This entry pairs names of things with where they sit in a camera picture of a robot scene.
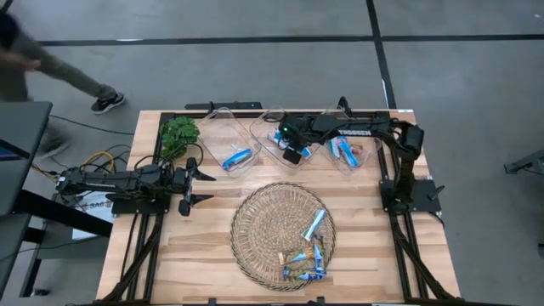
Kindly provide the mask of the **person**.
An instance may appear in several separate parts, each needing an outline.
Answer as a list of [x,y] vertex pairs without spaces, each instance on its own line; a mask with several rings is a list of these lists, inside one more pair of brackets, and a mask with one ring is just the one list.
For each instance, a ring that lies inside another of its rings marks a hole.
[[97,115],[126,101],[121,92],[46,51],[23,31],[16,18],[0,9],[0,102],[31,99],[26,84],[29,71],[39,71],[96,98],[91,111]]

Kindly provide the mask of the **light blue white granola bar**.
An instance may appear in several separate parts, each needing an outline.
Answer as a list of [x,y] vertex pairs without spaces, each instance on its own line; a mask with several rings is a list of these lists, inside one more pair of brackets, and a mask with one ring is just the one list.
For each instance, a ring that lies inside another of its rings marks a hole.
[[325,218],[326,216],[326,209],[322,208],[322,209],[319,209],[314,218],[313,218],[313,221],[312,223],[310,224],[310,226],[302,233],[302,237],[306,240],[306,241],[310,241],[312,239],[312,237],[314,236],[315,232],[318,230],[318,228],[320,227],[320,224],[322,222],[322,220]]

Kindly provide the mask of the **grey desk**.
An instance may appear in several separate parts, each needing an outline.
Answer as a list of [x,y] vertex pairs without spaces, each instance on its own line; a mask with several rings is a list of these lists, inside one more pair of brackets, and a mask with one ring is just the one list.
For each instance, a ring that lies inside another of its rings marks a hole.
[[31,220],[31,202],[38,198],[23,185],[51,109],[49,102],[0,103],[0,146],[22,156],[0,161],[0,299]]

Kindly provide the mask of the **green artificial plant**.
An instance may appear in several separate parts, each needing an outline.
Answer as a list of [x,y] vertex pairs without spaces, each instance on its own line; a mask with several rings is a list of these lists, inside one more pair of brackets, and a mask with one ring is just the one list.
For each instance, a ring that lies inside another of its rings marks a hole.
[[183,156],[199,135],[194,119],[180,116],[169,120],[161,128],[161,156],[173,159]]

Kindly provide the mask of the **black desk crossbar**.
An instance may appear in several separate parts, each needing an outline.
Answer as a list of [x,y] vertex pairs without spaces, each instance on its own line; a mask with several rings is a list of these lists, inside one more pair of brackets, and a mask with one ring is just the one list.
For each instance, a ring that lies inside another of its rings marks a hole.
[[[49,200],[41,195],[28,190],[21,190],[15,198],[12,214],[26,214],[28,217],[35,216],[46,221],[63,224],[76,230],[82,230],[98,237],[111,236],[112,223],[103,219],[96,218],[85,212],[77,211],[75,208],[68,207],[57,201]],[[25,226],[23,240],[37,245],[37,249],[32,252],[29,268],[25,274],[20,297],[28,298],[34,291],[34,285],[37,278],[42,260],[38,254],[42,247],[46,231],[44,229],[29,228]]]

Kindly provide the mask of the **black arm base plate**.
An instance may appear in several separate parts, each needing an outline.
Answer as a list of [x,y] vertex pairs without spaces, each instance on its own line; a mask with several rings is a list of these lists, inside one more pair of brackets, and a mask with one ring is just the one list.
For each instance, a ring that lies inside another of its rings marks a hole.
[[113,202],[113,214],[161,214],[167,213],[170,207],[170,195],[129,196],[122,194],[106,194]]
[[411,192],[412,202],[400,201],[394,198],[394,181],[385,180],[379,184],[382,197],[382,207],[387,213],[396,215],[412,212],[438,213],[441,211],[439,193],[445,188],[437,187],[432,179],[417,179]]

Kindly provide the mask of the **black power strip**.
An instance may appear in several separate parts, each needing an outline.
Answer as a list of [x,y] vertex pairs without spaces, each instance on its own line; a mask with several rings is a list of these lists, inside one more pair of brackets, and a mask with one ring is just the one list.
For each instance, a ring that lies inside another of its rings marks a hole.
[[194,103],[187,104],[184,107],[189,111],[214,111],[220,108],[228,108],[231,110],[261,110],[263,108],[260,102],[207,102],[207,103]]

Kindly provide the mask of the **white paper sign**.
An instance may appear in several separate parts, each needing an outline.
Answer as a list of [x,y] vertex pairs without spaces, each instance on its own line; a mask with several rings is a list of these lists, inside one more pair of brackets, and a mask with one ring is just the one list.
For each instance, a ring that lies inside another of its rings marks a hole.
[[114,215],[111,212],[113,202],[106,197],[106,192],[85,191],[75,197],[76,203],[72,206],[83,213],[100,218],[110,224]]

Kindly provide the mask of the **round woven wicker basket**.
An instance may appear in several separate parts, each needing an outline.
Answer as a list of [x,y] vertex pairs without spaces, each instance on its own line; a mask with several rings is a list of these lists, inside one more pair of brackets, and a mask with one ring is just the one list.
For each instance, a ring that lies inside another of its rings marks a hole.
[[258,285],[278,292],[293,292],[320,280],[284,280],[284,266],[291,269],[315,267],[315,258],[280,265],[279,252],[312,248],[302,233],[316,212],[326,216],[314,233],[323,238],[323,264],[332,260],[336,227],[324,202],[311,190],[293,183],[273,183],[252,192],[236,209],[230,226],[230,247],[241,272]]

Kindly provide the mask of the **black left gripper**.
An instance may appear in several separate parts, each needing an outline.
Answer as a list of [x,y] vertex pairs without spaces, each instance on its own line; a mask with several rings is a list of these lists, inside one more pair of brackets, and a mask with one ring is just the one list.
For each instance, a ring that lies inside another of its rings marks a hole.
[[184,216],[189,217],[191,208],[201,202],[214,197],[214,195],[196,195],[192,192],[193,179],[201,181],[215,181],[214,177],[211,177],[205,173],[202,173],[194,157],[190,157],[186,161],[185,168],[177,167],[174,170],[173,178],[171,181],[171,190],[174,194],[182,195],[182,199],[178,204],[178,212]]

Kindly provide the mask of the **clear plastic bin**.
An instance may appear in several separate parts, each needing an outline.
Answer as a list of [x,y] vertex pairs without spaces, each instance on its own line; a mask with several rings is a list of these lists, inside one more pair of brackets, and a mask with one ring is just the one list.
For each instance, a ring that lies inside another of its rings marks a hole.
[[252,150],[252,157],[242,164],[223,170],[229,177],[237,178],[253,167],[260,159],[262,146],[228,108],[213,110],[197,124],[199,140],[222,169],[223,162],[236,152]]
[[309,162],[317,155],[319,145],[313,144],[313,155],[307,159],[303,158],[297,165],[291,164],[289,161],[285,160],[282,157],[283,150],[280,150],[276,144],[268,139],[268,134],[271,131],[274,131],[276,129],[278,130],[280,119],[286,113],[287,112],[283,109],[266,110],[253,123],[249,125],[249,132],[262,146],[262,149],[264,150],[266,156],[269,157],[276,166],[278,166],[283,172],[287,173],[288,175],[294,175],[299,170],[306,167]]
[[[351,175],[363,166],[382,148],[380,139],[371,136],[368,132],[370,123],[377,119],[375,113],[364,113],[363,116],[346,116],[343,111],[327,110],[311,119],[310,131],[315,134],[315,139],[323,147],[325,158],[342,174]],[[350,147],[352,145],[362,145],[364,152],[361,156],[356,156],[360,165],[350,167],[340,152],[340,158],[334,159],[330,152],[329,140],[336,138],[345,139]]]

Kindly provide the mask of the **blue brown granola bar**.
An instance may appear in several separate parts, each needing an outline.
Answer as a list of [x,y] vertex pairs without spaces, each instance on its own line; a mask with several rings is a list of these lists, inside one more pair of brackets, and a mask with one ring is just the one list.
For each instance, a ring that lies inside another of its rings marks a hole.
[[284,266],[282,270],[282,277],[284,280],[313,281],[321,280],[325,276],[326,271],[321,267],[291,269],[288,266]]

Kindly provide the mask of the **grey furniture leg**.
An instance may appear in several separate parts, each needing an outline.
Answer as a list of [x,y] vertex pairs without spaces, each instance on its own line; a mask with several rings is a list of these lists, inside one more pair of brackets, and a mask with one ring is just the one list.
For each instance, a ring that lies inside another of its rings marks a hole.
[[526,171],[544,176],[544,150],[535,151],[521,159],[504,165],[507,174],[517,174]]

